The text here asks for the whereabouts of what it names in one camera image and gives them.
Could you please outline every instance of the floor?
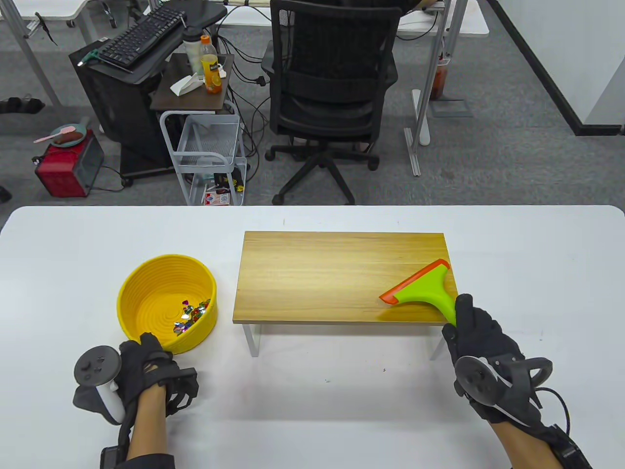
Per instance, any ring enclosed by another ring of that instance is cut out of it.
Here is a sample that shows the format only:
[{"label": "floor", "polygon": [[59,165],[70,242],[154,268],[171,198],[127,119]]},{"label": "floor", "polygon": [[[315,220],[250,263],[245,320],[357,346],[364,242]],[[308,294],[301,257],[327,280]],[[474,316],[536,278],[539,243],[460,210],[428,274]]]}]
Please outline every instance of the floor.
[{"label": "floor", "polygon": [[[625,208],[625,138],[575,137],[547,92],[505,32],[485,1],[480,5],[491,30],[485,39],[459,40],[457,58],[447,79],[446,94],[466,97],[473,118],[432,119],[432,144],[421,148],[420,178],[413,178],[403,127],[414,126],[410,90],[424,81],[430,41],[397,41],[394,56],[399,81],[386,93],[382,130],[375,152],[379,169],[366,165],[342,166],[342,173],[358,204],[612,204]],[[98,31],[114,31],[98,8],[89,6]],[[61,101],[77,117],[90,112],[88,100],[70,66],[67,55],[83,44],[77,29],[64,22],[50,22],[58,47],[40,32],[31,40],[43,68]],[[253,56],[262,55],[270,31],[254,28],[222,30],[237,47]],[[237,60],[253,78],[258,65]],[[32,94],[47,100],[26,60],[0,21],[0,99]],[[248,101],[258,104],[268,87],[232,86]],[[269,102],[261,110],[268,113]],[[241,111],[249,121],[252,107]],[[257,116],[256,128],[260,120]],[[120,193],[93,191],[86,199],[55,199],[33,173],[31,158],[43,146],[32,144],[58,125],[48,107],[35,116],[0,115],[0,184],[13,199],[0,205],[0,227],[10,213],[24,205],[160,205],[183,204],[173,175],[137,180]],[[106,164],[118,165],[119,145],[100,138]],[[283,143],[269,130],[261,144]],[[259,163],[250,161],[252,170]],[[299,165],[280,155],[273,162],[261,158],[260,168],[247,184],[246,204],[270,204]],[[97,179],[103,188],[118,188],[117,176],[103,169]],[[324,169],[316,169],[286,196],[286,204],[343,204],[338,187]]]}]

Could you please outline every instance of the keyboard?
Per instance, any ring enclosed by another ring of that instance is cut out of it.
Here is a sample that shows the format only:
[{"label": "keyboard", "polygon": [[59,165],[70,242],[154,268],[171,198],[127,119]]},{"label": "keyboard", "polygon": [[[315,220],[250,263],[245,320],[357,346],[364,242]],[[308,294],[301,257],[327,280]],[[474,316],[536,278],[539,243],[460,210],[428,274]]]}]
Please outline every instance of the keyboard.
[{"label": "keyboard", "polygon": [[163,5],[106,43],[100,49],[100,58],[105,63],[129,69],[175,30],[184,18],[184,11]]}]

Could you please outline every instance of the hand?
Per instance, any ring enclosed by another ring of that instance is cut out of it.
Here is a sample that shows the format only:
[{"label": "hand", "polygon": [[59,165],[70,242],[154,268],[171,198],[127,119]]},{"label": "hand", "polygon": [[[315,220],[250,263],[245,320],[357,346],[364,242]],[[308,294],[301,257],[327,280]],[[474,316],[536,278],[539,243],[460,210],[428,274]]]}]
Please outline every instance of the hand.
[{"label": "hand", "polygon": [[165,352],[154,335],[142,334],[140,340],[141,343],[129,340],[119,346],[122,365],[115,381],[125,408],[138,399],[144,390],[155,384],[166,384],[167,379],[164,377],[172,371],[179,371],[171,352]]},{"label": "hand", "polygon": [[[473,297],[467,293],[456,298],[456,326],[445,324],[442,335],[454,365],[458,358],[466,355],[490,358],[512,354],[517,360],[525,359],[519,345],[502,332],[501,326],[491,315],[473,307]],[[460,395],[464,393],[458,382],[454,386]],[[509,420],[497,409],[479,404],[472,398],[469,398],[469,402],[480,417],[491,423]]]}]

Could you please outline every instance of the wooden tray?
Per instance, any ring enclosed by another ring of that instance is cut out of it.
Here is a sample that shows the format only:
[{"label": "wooden tray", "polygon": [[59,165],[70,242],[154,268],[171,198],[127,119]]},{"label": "wooden tray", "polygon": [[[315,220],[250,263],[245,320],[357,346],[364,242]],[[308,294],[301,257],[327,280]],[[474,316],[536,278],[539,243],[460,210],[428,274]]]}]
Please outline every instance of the wooden tray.
[{"label": "wooden tray", "polygon": [[[232,320],[443,324],[431,305],[378,298],[437,259],[450,260],[442,233],[247,231]],[[452,271],[445,289],[458,295]]]}]

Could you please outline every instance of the pink spoon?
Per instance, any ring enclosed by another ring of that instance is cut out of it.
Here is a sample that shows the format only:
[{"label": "pink spoon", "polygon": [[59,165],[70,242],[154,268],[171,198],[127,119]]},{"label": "pink spoon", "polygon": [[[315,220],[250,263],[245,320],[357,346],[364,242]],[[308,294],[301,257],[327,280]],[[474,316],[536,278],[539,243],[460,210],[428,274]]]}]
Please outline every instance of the pink spoon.
[{"label": "pink spoon", "polygon": [[48,135],[47,137],[38,138],[33,143],[45,142],[46,140],[50,140],[51,138],[58,137],[59,135],[68,134],[68,133],[73,132],[75,130],[76,130],[76,127],[74,127],[74,126],[63,127],[61,130],[59,130],[58,133],[56,133],[54,135]]}]

